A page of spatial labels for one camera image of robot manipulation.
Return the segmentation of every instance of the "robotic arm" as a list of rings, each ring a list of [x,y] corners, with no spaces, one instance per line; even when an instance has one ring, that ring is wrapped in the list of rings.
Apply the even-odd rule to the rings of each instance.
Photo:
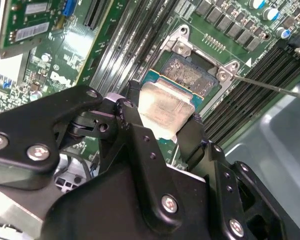
[[[230,165],[200,116],[177,133],[188,171],[167,166],[138,113],[139,85],[106,98],[76,86],[0,114],[0,190],[44,194],[59,152],[98,138],[98,177],[46,208],[42,240],[300,240],[300,229],[254,172]]]

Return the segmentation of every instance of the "green circuit board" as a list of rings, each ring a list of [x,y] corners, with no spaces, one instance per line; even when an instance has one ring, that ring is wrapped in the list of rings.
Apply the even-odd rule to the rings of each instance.
[[[20,2],[17,0],[12,0],[10,3],[13,6],[14,2]],[[122,16],[126,14],[132,15],[129,11],[138,11],[138,6],[140,3],[146,5],[146,7],[140,9],[138,16],[140,21],[141,16],[145,16],[149,13],[151,4],[153,0],[147,0],[146,4],[142,1],[126,1],[126,0],[111,0],[107,2],[105,7],[105,14],[102,15],[100,24],[96,29],[91,30],[84,25],[87,11],[89,10],[91,1],[78,0],[75,8],[75,12],[70,17],[59,17],[60,13],[57,9],[60,8],[61,1],[58,4],[54,0],[50,0],[51,3],[50,10],[55,9],[55,14],[51,15],[51,11],[37,13],[37,19],[41,19],[40,23],[44,23],[44,19],[49,17],[49,28],[54,27],[54,31],[47,31],[46,37],[42,38],[41,44],[35,47],[29,55],[25,54],[21,59],[20,70],[23,77],[15,78],[11,80],[10,77],[0,74],[0,112],[7,111],[9,109],[15,108],[22,104],[29,103],[37,98],[45,97],[53,93],[62,91],[66,88],[70,88],[76,84],[89,85],[92,81],[94,84],[101,84],[92,79],[95,75],[95,71],[99,66],[99,63],[105,61],[104,53],[108,53],[108,46],[113,43],[114,40],[122,39],[124,32],[120,32],[116,29],[117,26],[122,22]],[[32,3],[45,3],[44,1],[33,0]],[[247,45],[242,44],[237,38],[231,38],[225,31],[220,31],[216,23],[211,23],[207,19],[209,17],[209,12],[206,14],[199,14],[197,9],[202,3],[201,0],[180,0],[175,4],[175,8],[172,13],[167,18],[165,24],[161,26],[158,30],[158,35],[153,38],[152,50],[159,48],[164,39],[171,34],[178,26],[182,24],[187,24],[190,29],[189,42],[195,45],[198,49],[205,52],[218,62],[226,64],[231,60],[237,60],[240,62],[240,69],[238,74],[245,76],[261,59],[267,51],[277,42],[278,38],[276,36],[276,30],[278,27],[286,25],[286,21],[289,16],[293,16],[293,22],[290,23],[291,34],[300,30],[300,13],[294,16],[294,12],[297,8],[300,9],[300,1],[297,3],[286,0],[271,0],[267,2],[268,6],[276,7],[280,10],[280,16],[276,21],[265,21],[262,19],[262,9],[252,10],[248,6],[248,1],[245,0],[228,0],[223,1],[220,5],[217,1],[211,3],[211,9],[219,9],[221,14],[227,16],[231,19],[232,24],[238,24],[240,26],[240,31],[244,32],[246,30],[244,23],[253,21],[253,26],[250,29],[259,29],[262,31],[259,35],[253,35],[254,38],[258,39],[260,43],[254,50],[247,50]],[[231,13],[227,13],[227,9],[230,6],[234,6],[234,10]],[[23,12],[27,7],[26,4],[22,5]],[[8,22],[13,21],[14,15],[17,15],[18,21],[15,22],[15,29],[22,29],[22,24],[25,22],[25,17],[21,13],[10,11]],[[236,20],[238,13],[244,13],[244,17],[241,21]],[[24,27],[32,27],[35,25],[34,21],[28,21]],[[13,31],[13,24],[8,24],[9,31]],[[131,50],[138,50],[138,47],[143,43],[140,39],[138,43],[132,43],[127,38],[126,41],[122,42],[120,49],[112,49],[116,53],[117,59],[122,56],[121,62],[126,63],[125,66],[133,67],[130,64],[131,58],[129,53]],[[6,41],[6,45],[16,44],[13,41]],[[128,79],[142,80],[143,73],[147,73],[148,69],[153,68],[157,72],[161,72],[165,63],[171,58],[171,52],[164,52],[158,59],[156,63],[151,65],[151,60],[153,55],[151,51],[146,60],[140,61],[138,68],[134,70],[134,74],[127,74],[124,78],[120,78],[119,72],[113,76],[112,82],[104,82],[105,85],[115,85],[112,89],[119,92]],[[219,90],[217,86],[213,88],[203,101],[197,112],[209,102]],[[167,162],[171,161],[173,149],[175,144],[172,141],[161,141],[160,148],[162,150],[163,156]],[[96,151],[98,151],[98,141],[94,138],[87,137],[85,141],[74,146],[80,154],[86,159],[92,159]]]
[[[0,47],[17,45],[34,36],[45,38],[62,20],[64,4],[64,0],[7,1]]]

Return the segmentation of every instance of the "motherboard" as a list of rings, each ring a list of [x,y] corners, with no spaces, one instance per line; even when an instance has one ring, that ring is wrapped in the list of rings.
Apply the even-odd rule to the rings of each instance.
[[[142,104],[140,115],[184,169],[176,133],[193,112],[225,145],[282,97],[235,76],[300,80],[300,0],[1,0],[0,58],[0,113],[75,85],[121,93],[130,80],[141,103],[169,99],[165,119]],[[92,160],[98,140],[73,148]]]

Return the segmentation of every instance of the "pcie slot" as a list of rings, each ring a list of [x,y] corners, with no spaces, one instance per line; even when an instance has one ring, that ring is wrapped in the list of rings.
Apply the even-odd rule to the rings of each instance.
[[[94,30],[106,8],[107,0],[92,0],[88,13],[84,19],[84,25]]]

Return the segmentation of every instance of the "black chip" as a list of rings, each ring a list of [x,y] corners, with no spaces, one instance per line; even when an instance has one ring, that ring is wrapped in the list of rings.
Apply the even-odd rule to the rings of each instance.
[[[230,5],[226,10],[226,13],[230,15],[235,9],[236,9],[235,6]]]
[[[258,38],[253,37],[249,43],[247,44],[247,46],[245,47],[245,49],[247,49],[249,52],[254,51],[260,44],[260,40]]]
[[[236,38],[237,34],[240,32],[241,27],[238,23],[234,22],[231,26],[229,31],[226,33],[228,36],[232,37],[233,39]]]
[[[300,13],[300,8],[297,7],[297,8],[294,10],[294,12],[292,13],[292,15],[296,17],[296,16],[299,15],[299,13]]]
[[[222,4],[225,2],[225,0],[217,0],[215,5],[219,8],[221,8]]]
[[[237,20],[238,22],[241,22],[241,20],[244,19],[244,17],[245,17],[245,15],[242,12],[240,12],[238,14],[238,16],[236,16],[235,20]]]
[[[290,28],[294,23],[296,22],[296,20],[292,17],[292,16],[288,16],[284,22],[283,22],[283,26],[288,29]]]
[[[204,16],[211,7],[211,2],[203,0],[200,5],[196,8],[195,12],[201,16]]]
[[[246,25],[244,25],[244,27],[249,30],[253,25],[254,25],[254,22],[252,20],[249,20],[246,23]]]
[[[240,36],[236,41],[241,45],[245,45],[251,36],[252,34],[249,30],[244,30],[243,33],[240,34]]]
[[[259,36],[264,30],[261,27],[258,27],[257,30],[255,30],[255,32],[253,33],[255,36]]]
[[[212,24],[214,24],[219,17],[221,16],[221,10],[219,10],[218,8],[214,8],[211,13],[208,15],[208,17],[206,18],[206,20]]]
[[[216,26],[217,29],[224,32],[230,25],[231,19],[228,16],[224,16],[222,20],[219,22],[219,24]]]

